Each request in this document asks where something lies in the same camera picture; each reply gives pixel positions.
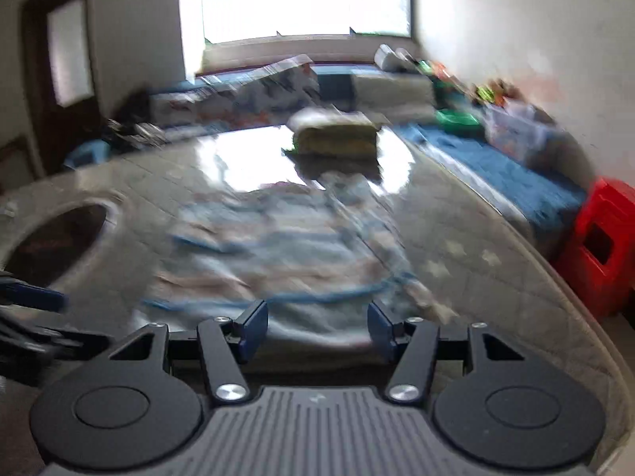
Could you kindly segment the white plush toy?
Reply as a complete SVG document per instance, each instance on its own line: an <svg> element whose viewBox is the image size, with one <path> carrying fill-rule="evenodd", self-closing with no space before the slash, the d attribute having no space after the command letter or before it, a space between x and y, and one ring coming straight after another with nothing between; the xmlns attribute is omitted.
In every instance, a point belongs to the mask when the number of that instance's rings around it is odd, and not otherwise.
<svg viewBox="0 0 635 476"><path fill-rule="evenodd" d="M419 65L408 50L402 47L393 50L387 44L381 44L373 58L375 65L388 73L418 73Z"/></svg>

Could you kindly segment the grey white cushion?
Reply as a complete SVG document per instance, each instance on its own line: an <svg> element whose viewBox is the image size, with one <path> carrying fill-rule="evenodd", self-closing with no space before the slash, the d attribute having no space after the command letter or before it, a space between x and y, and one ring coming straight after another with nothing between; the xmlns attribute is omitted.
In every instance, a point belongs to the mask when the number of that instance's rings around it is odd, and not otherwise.
<svg viewBox="0 0 635 476"><path fill-rule="evenodd" d="M352 84L355 109L367 116L383 116L390 123L435 119L434 86L424 75L355 73Z"/></svg>

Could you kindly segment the folded yellow beige cloth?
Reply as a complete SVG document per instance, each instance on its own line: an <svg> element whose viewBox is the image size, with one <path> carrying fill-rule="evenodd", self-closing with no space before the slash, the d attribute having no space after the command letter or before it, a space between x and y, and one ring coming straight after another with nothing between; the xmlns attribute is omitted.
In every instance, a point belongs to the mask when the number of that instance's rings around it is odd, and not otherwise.
<svg viewBox="0 0 635 476"><path fill-rule="evenodd" d="M293 152L346 159L377 157L381 125L360 112L307 107L286 123L293 132Z"/></svg>

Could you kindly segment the dark wooden door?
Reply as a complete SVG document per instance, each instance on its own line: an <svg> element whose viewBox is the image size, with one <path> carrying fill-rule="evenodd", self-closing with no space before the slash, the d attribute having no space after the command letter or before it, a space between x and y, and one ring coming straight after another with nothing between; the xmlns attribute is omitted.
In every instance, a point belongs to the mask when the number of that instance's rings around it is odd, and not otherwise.
<svg viewBox="0 0 635 476"><path fill-rule="evenodd" d="M62 170L102 123L89 44L88 0L26 0L21 58L35 143L46 174Z"/></svg>

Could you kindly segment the green plastic basin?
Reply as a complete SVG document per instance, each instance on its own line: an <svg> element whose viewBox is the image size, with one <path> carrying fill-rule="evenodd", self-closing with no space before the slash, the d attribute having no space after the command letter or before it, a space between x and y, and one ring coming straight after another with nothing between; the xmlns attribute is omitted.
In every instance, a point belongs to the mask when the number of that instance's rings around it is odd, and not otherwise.
<svg viewBox="0 0 635 476"><path fill-rule="evenodd" d="M461 136L476 136L483 132L479 119L470 113L457 109L437 109L436 123L446 133Z"/></svg>

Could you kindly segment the blue chair back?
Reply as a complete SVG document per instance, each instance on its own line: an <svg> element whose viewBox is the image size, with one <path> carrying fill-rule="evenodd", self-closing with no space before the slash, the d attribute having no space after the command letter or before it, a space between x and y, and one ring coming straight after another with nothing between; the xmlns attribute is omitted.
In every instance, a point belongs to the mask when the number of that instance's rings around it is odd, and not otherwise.
<svg viewBox="0 0 635 476"><path fill-rule="evenodd" d="M63 166L68 170L76 170L85 165L101 165L111 157L111 145L103 140L92 140L74 148L65 158Z"/></svg>

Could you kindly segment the red plastic stool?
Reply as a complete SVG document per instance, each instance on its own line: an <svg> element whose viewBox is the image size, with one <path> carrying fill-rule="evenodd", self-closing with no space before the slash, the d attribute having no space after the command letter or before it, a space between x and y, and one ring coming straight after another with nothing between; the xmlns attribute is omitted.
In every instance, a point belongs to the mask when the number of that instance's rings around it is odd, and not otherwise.
<svg viewBox="0 0 635 476"><path fill-rule="evenodd" d="M619 312L634 289L634 188L598 179L555 268L593 317Z"/></svg>

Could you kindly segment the left butterfly pattern cushion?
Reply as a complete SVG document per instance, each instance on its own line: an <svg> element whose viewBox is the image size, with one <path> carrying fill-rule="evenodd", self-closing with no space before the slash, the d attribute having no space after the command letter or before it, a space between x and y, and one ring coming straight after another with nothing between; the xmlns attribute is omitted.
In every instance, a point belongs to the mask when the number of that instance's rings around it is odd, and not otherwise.
<svg viewBox="0 0 635 476"><path fill-rule="evenodd" d="M150 95L151 122L161 128L222 124L235 121L238 83L203 80Z"/></svg>

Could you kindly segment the window with green frame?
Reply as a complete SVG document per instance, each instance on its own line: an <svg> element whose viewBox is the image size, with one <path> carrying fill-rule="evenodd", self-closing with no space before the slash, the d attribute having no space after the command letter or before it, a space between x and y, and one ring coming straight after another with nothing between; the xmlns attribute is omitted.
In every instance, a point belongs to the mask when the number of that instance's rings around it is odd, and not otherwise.
<svg viewBox="0 0 635 476"><path fill-rule="evenodd" d="M414 48L413 0L179 0L188 76L314 61L371 62L375 50Z"/></svg>

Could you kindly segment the colourful plush toys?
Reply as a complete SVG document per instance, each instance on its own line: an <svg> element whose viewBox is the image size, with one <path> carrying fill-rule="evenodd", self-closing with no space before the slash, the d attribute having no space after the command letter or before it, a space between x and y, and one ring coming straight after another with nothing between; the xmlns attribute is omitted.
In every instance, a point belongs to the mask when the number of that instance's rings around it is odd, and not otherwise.
<svg viewBox="0 0 635 476"><path fill-rule="evenodd" d="M476 107L505 107L512 100L525 101L521 90L503 79L469 84L461 81L440 62L418 60L416 66L433 84L437 109L450 109L463 103Z"/></svg>

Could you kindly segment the striped blue beige towel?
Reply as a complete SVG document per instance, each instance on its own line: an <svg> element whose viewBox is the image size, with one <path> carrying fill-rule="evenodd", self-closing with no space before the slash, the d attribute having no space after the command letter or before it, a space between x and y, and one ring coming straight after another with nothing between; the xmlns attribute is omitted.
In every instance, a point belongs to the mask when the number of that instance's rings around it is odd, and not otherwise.
<svg viewBox="0 0 635 476"><path fill-rule="evenodd" d="M450 322L454 312L414 275L390 198L360 175L322 183L214 191L185 206L140 316L189 329L265 301L271 341L353 350L369 342L375 299L399 318Z"/></svg>

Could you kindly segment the clear plastic storage box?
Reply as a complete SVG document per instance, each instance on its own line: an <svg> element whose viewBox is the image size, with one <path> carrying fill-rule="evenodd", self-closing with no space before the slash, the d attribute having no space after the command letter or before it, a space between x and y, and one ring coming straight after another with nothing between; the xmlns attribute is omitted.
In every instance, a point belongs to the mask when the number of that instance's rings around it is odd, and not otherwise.
<svg viewBox="0 0 635 476"><path fill-rule="evenodd" d="M509 114L498 106L485 109L484 127L491 147L534 171L553 167L565 134L558 126Z"/></svg>

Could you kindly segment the right butterfly pattern cushion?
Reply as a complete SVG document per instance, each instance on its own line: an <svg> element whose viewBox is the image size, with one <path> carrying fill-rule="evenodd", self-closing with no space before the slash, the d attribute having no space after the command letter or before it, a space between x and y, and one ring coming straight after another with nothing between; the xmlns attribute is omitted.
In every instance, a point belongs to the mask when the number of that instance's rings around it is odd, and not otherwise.
<svg viewBox="0 0 635 476"><path fill-rule="evenodd" d="M307 55L239 74L216 86L201 106L201 118L230 128L284 124L304 107L319 103L319 82Z"/></svg>

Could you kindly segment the butterfly pattern cushion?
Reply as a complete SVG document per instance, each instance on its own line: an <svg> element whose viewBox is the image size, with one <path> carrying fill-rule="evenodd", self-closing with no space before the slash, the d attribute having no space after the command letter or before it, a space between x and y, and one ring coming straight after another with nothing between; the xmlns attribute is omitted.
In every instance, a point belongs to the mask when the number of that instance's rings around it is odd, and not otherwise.
<svg viewBox="0 0 635 476"><path fill-rule="evenodd" d="M319 82L307 55L239 74L216 86L201 106L201 118L230 128L284 124L304 107L319 103Z"/></svg>
<svg viewBox="0 0 635 476"><path fill-rule="evenodd" d="M238 83L203 80L150 95L151 122L161 128L222 124L235 121Z"/></svg>

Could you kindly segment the black bag on sofa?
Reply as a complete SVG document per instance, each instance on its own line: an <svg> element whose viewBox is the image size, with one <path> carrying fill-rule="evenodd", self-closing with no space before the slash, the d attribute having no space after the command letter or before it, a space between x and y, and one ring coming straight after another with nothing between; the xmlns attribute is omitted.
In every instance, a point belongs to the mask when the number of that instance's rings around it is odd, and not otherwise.
<svg viewBox="0 0 635 476"><path fill-rule="evenodd" d="M101 139L119 154L168 144L165 132L151 123L150 94L146 89L133 91L118 103L113 114L102 122Z"/></svg>

